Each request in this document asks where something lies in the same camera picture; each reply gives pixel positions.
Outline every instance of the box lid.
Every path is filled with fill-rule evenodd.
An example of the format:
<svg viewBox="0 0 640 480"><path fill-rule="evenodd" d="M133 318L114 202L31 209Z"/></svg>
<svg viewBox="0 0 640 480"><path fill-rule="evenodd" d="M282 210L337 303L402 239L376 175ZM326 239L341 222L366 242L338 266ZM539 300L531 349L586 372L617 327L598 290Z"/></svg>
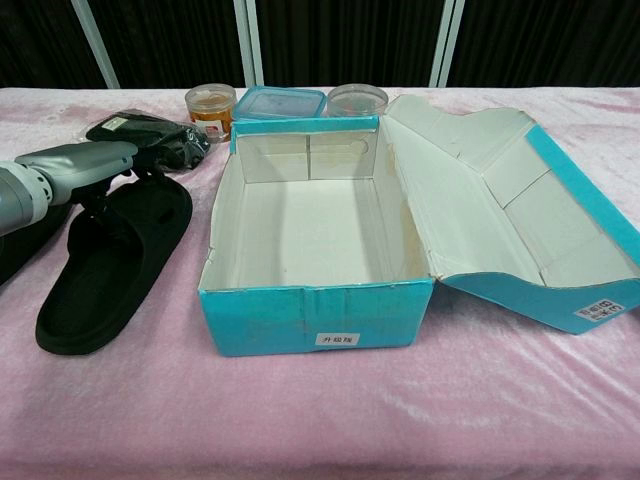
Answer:
<svg viewBox="0 0 640 480"><path fill-rule="evenodd" d="M326 103L326 95L317 90L256 86L247 90L235 106L233 119L317 117Z"/></svg>
<svg viewBox="0 0 640 480"><path fill-rule="evenodd" d="M381 129L436 278L500 272L580 287L640 277L640 234L524 112L451 115L402 96Z"/></svg>

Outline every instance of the sticker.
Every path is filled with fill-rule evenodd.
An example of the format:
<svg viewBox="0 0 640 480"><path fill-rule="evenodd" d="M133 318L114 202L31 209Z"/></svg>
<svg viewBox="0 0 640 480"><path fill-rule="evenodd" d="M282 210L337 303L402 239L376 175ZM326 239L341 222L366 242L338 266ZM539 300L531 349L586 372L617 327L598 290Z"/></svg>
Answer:
<svg viewBox="0 0 640 480"><path fill-rule="evenodd" d="M107 130L111 130L112 132L115 132L118 128L120 128L125 123L127 123L127 119L126 118L113 117L108 122L104 122L102 124L102 128L106 128Z"/></svg>
<svg viewBox="0 0 640 480"><path fill-rule="evenodd" d="M586 318L590 322L599 322L624 310L625 308L622 305L604 298L573 313L579 317Z"/></svg>
<svg viewBox="0 0 640 480"><path fill-rule="evenodd" d="M360 340L359 333L319 333L316 335L316 345L337 345L340 347L354 347Z"/></svg>
<svg viewBox="0 0 640 480"><path fill-rule="evenodd" d="M209 137L219 137L224 135L222 122L220 120L194 120L195 124Z"/></svg>

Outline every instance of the open shoe box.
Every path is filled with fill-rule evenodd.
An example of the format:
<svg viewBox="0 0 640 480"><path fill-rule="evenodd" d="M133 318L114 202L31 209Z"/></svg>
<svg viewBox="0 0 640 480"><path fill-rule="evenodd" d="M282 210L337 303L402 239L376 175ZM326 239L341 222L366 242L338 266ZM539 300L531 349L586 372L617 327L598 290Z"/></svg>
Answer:
<svg viewBox="0 0 640 480"><path fill-rule="evenodd" d="M211 225L223 355L410 344L436 279L571 333L640 304L638 232L508 108L236 122Z"/></svg>

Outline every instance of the plastic container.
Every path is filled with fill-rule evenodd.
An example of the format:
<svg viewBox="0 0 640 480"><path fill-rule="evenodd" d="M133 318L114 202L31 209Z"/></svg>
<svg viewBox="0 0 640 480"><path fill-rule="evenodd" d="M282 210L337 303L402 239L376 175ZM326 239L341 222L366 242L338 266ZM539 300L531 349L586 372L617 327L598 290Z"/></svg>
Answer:
<svg viewBox="0 0 640 480"><path fill-rule="evenodd" d="M210 141L223 142L231 132L231 110L237 102L236 90L224 83L208 83L192 88L184 96L191 121Z"/></svg>
<svg viewBox="0 0 640 480"><path fill-rule="evenodd" d="M329 92L327 112L330 117L382 115L388 103L384 90L364 83L348 83Z"/></svg>
<svg viewBox="0 0 640 480"><path fill-rule="evenodd" d="M317 90L251 87L233 109L233 119L319 117L326 103L326 95Z"/></svg>

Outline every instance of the table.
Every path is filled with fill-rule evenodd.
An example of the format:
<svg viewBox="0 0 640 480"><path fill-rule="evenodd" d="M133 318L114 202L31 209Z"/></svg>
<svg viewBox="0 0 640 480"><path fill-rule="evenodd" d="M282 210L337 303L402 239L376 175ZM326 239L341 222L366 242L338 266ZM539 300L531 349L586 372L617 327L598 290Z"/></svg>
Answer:
<svg viewBox="0 0 640 480"><path fill-rule="evenodd" d="M525 110L640 226L639 88L388 92ZM124 108L186 121L184 93L0 90L2 157ZM193 220L104 349L65 358L34 340L68 223L0 287L0 478L640 478L638 309L576 337L438 286L408 348L218 355L197 284L227 156L173 175Z"/></svg>

